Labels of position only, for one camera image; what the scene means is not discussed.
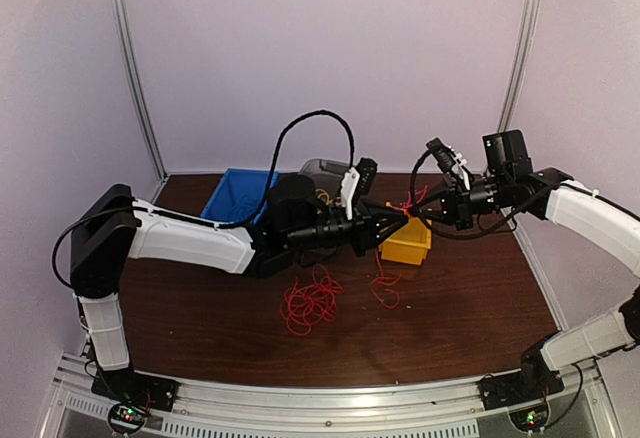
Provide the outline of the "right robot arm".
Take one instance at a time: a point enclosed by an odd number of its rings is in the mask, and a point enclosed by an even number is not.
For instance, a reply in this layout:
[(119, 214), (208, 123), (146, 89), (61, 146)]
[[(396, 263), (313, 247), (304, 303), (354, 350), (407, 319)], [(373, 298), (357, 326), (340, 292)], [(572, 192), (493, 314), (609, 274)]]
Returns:
[[(600, 248), (632, 274), (639, 273), (639, 217), (557, 168), (536, 171), (519, 130), (482, 139), (487, 170), (472, 176), (463, 157), (434, 138), (413, 165), (409, 212), (433, 234), (456, 241), (483, 238), (502, 227), (473, 232), (477, 217), (507, 209), (565, 228)], [(639, 295), (523, 353), (512, 388), (530, 400), (550, 387), (565, 367), (632, 349), (639, 344)]]

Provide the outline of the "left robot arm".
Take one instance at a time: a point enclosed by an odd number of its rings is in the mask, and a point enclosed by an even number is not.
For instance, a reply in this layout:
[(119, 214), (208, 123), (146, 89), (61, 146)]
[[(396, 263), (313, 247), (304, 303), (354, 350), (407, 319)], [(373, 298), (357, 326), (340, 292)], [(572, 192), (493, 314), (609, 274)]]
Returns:
[(358, 256), (407, 224), (407, 216), (368, 199), (369, 177), (345, 173), (339, 203), (316, 194), (313, 179), (289, 174), (267, 189), (260, 219), (223, 223), (157, 207), (116, 184), (61, 236), (71, 240), (70, 288), (86, 320), (99, 379), (123, 402), (145, 389), (135, 372), (119, 303), (119, 281), (129, 259), (160, 259), (269, 277), (307, 250), (349, 246)]

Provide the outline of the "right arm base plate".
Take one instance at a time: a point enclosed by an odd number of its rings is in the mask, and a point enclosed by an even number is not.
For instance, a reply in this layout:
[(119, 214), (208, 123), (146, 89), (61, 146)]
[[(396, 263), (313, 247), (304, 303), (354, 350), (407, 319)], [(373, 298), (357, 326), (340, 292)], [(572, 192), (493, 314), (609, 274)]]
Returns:
[(521, 371), (487, 374), (478, 381), (477, 387), (486, 411), (544, 400), (564, 390), (558, 374), (551, 374), (541, 381), (528, 381)]

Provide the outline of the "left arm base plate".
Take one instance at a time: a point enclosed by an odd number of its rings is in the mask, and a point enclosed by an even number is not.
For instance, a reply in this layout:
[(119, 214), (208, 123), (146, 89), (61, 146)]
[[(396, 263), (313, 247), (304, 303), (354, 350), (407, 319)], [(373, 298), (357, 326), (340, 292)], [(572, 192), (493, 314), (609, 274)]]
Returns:
[(131, 376), (95, 378), (91, 392), (143, 409), (170, 412), (177, 397), (177, 381), (134, 373)]

